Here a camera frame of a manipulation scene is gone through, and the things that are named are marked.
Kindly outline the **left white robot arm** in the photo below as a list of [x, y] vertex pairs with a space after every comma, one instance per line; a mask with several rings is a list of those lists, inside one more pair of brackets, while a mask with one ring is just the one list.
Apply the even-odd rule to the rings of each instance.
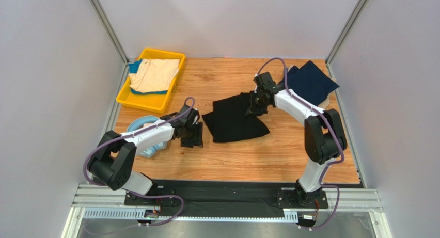
[[174, 139], [179, 139], [183, 147], [202, 147], [199, 118], [197, 109], [183, 105], [179, 112], [165, 115], [146, 127], [121, 134], [110, 130], [88, 155], [83, 168], [114, 191], [124, 189], [144, 196], [154, 182], [133, 170], [135, 158], [155, 145]]

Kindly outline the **black t shirt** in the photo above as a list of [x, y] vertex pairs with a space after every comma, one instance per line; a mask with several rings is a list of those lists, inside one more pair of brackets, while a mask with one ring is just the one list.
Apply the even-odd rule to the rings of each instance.
[[247, 116], [250, 94], [241, 93], [213, 102], [213, 111], [202, 115], [214, 143], [254, 139], [270, 133], [257, 117]]

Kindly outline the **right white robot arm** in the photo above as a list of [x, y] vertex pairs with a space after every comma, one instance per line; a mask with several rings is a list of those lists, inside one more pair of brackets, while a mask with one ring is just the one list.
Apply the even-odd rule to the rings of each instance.
[[302, 200], [317, 196], [327, 170], [345, 159], [348, 143], [338, 111], [309, 103], [285, 84], [276, 84], [268, 72], [256, 74], [254, 82], [256, 88], [250, 92], [246, 115], [263, 115], [271, 105], [285, 111], [303, 126], [308, 162], [295, 184], [295, 192]]

